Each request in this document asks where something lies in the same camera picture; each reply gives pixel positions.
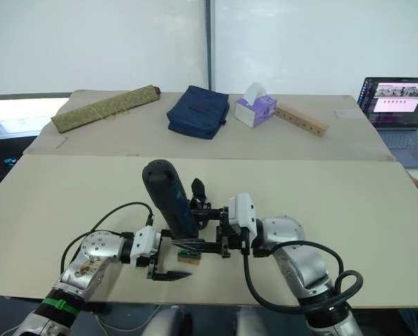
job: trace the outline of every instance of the white robot part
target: white robot part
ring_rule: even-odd
[[[262,224],[264,247],[268,248],[278,243],[305,239],[304,229],[301,224],[289,216],[264,218],[262,219]]]
[[[118,262],[124,241],[109,231],[89,234],[83,240],[76,259],[61,274],[54,287],[87,300],[101,282],[108,265]]]
[[[148,225],[136,232],[132,245],[130,259],[131,267],[136,267],[137,258],[149,257],[159,249],[160,233]]]
[[[248,228],[250,242],[257,237],[256,210],[247,192],[229,198],[229,224],[237,233],[240,228]]]

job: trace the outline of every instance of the table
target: table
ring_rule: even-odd
[[[123,91],[75,91],[59,114]],[[158,101],[60,134],[50,122],[25,154],[128,155],[171,158],[259,160],[393,160],[375,128],[351,96],[277,94],[280,101],[330,125],[314,136],[276,116],[251,129],[233,116],[231,94],[227,123],[212,140],[167,129],[166,112],[181,93],[162,93]]]
[[[0,185],[0,295],[43,298],[59,276],[69,241],[106,212],[130,201],[152,204],[141,180],[147,157],[24,155]],[[187,193],[193,178],[206,184],[215,207],[249,192],[258,218],[296,218],[307,238],[332,249],[346,269],[360,271],[358,308],[418,307],[418,191],[396,162],[331,160],[209,160],[172,158]],[[157,209],[154,226],[164,228]],[[139,229],[146,211],[128,208],[102,228]],[[215,223],[201,232],[213,240]],[[201,265],[176,261],[166,270],[193,275],[175,282],[146,279],[145,269],[114,267],[93,300],[254,305],[237,251],[231,259],[203,255]],[[327,257],[331,274],[337,266]],[[252,259],[253,282],[265,298],[296,304],[272,258]],[[107,282],[114,281],[112,290]]]

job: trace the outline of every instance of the tissue box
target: tissue box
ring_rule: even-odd
[[[241,98],[235,104],[235,117],[249,127],[255,127],[274,114],[276,105],[277,99],[268,94],[259,96],[253,105]]]

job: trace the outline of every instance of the laptop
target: laptop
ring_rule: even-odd
[[[367,77],[358,105],[404,168],[418,168],[418,78]]]

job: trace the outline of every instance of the white wall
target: white wall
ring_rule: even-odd
[[[418,0],[216,0],[215,90],[352,95],[418,76]]]
[[[0,94],[207,86],[200,0],[0,0]]]

